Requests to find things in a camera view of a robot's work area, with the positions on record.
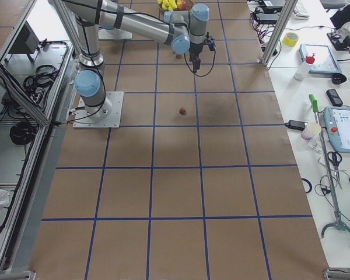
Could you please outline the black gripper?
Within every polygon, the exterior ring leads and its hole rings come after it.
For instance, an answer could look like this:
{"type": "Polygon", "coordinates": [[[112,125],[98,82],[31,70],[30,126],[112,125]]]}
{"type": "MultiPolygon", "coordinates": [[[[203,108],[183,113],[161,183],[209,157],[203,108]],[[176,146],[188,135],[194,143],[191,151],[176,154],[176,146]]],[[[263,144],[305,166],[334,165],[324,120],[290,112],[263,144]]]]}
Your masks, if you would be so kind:
{"type": "Polygon", "coordinates": [[[200,60],[200,53],[202,52],[202,44],[195,44],[195,43],[191,43],[190,44],[190,49],[189,49],[189,59],[190,62],[192,62],[192,70],[193,72],[197,72],[197,70],[200,69],[200,64],[201,64],[201,60],[200,60]]]}

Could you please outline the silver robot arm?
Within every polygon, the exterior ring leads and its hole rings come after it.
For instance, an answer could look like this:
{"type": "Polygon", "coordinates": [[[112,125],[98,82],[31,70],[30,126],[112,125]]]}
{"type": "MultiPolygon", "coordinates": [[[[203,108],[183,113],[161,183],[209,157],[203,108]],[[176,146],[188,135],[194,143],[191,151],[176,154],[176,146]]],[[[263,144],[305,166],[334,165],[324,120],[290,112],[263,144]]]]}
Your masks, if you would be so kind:
{"type": "Polygon", "coordinates": [[[80,66],[73,83],[81,106],[71,121],[75,129],[120,126],[124,94],[106,90],[100,29],[138,34],[170,46],[177,55],[188,54],[187,65],[193,74],[200,68],[203,47],[215,51],[214,40],[207,32],[209,8],[204,4],[165,12],[164,19],[127,9],[117,1],[55,1],[54,5],[80,66]]]}

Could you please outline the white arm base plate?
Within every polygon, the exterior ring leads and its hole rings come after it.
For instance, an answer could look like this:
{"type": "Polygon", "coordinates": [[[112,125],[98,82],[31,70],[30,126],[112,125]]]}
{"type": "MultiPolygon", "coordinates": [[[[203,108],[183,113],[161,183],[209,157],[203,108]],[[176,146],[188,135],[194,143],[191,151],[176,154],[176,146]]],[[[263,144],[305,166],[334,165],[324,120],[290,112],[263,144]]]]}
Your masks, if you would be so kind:
{"type": "Polygon", "coordinates": [[[121,41],[131,40],[132,33],[121,29],[104,29],[99,27],[99,40],[100,41],[121,41]]]}
{"type": "Polygon", "coordinates": [[[94,115],[99,107],[86,110],[78,110],[75,114],[76,121],[73,122],[74,129],[118,129],[121,122],[121,112],[123,107],[124,92],[107,92],[103,107],[94,115]]]}

